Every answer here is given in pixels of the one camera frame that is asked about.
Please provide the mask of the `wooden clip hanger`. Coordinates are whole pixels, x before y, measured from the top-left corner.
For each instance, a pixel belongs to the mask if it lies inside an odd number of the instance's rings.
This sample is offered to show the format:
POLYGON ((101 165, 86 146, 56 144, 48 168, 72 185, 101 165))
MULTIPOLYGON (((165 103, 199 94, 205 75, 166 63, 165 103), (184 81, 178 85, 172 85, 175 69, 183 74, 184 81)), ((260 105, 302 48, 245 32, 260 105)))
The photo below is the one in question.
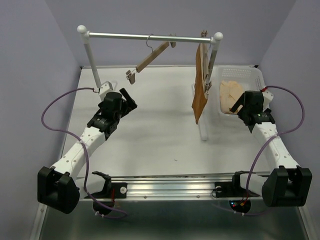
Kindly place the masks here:
POLYGON ((210 70, 209 70, 209 63, 210 63, 210 59, 208 57, 209 49, 205 43, 201 43, 199 46, 200 46, 201 86, 202 86, 202 90, 203 90, 203 96, 207 100, 209 97, 209 90, 212 86, 211 77, 210 77, 210 70))
POLYGON ((149 38, 152 36, 150 34, 148 38, 146 39, 146 46, 151 49, 151 53, 146 56, 139 64, 137 64, 134 68, 134 70, 128 70, 126 74, 126 79, 129 81, 131 85, 133 85, 136 82, 135 75, 137 73, 140 73, 143 69, 145 69, 150 63, 152 63, 160 54, 162 54, 169 46, 171 48, 176 47, 175 41, 164 41, 162 42, 156 49, 153 49, 152 46, 148 44, 149 38))

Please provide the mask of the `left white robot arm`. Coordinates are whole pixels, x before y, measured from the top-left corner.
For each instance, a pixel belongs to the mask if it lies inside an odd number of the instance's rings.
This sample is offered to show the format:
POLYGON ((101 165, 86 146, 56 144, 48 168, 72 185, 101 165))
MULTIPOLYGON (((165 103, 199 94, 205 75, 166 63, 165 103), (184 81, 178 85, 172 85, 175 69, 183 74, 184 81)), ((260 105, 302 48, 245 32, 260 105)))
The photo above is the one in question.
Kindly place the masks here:
POLYGON ((103 145, 117 129, 124 116, 138 106, 125 88, 118 92, 106 93, 98 104, 98 111, 87 123, 81 136, 65 131, 65 134, 76 139, 76 143, 68 152, 51 167, 42 167, 37 174, 37 200, 64 214, 71 213, 80 199, 90 197, 101 207, 113 211, 114 208, 99 202, 88 191, 88 180, 83 180, 84 186, 80 189, 76 185, 76 178, 82 167, 86 167, 85 177, 89 176, 89 158, 103 145))

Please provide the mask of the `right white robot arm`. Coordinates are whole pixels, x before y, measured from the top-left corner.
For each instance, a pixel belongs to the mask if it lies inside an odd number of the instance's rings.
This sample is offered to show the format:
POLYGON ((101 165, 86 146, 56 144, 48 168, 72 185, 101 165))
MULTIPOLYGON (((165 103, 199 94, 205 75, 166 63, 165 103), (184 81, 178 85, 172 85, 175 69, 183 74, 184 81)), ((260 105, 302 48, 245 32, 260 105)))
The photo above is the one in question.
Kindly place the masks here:
POLYGON ((245 91, 230 109, 236 113, 257 142, 261 145, 248 172, 238 171, 230 182, 235 195, 245 198, 260 196, 268 207, 302 207, 309 193, 312 173, 301 167, 291 156, 278 132, 276 121, 267 107, 273 95, 267 88, 245 91), (264 155, 270 174, 266 177, 254 172, 255 165, 264 155))

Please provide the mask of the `brown underwear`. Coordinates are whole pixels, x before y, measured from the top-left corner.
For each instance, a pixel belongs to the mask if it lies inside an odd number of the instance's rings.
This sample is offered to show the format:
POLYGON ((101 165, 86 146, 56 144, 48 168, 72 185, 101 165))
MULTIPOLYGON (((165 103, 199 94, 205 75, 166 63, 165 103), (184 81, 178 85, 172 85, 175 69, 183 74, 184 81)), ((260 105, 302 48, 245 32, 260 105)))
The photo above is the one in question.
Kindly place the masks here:
POLYGON ((203 110, 207 104, 207 99, 204 97, 203 88, 201 85, 201 59, 200 59, 200 44, 198 45, 195 56, 195 83, 194 83, 194 97, 192 102, 192 109, 194 113, 195 123, 198 125, 203 110))

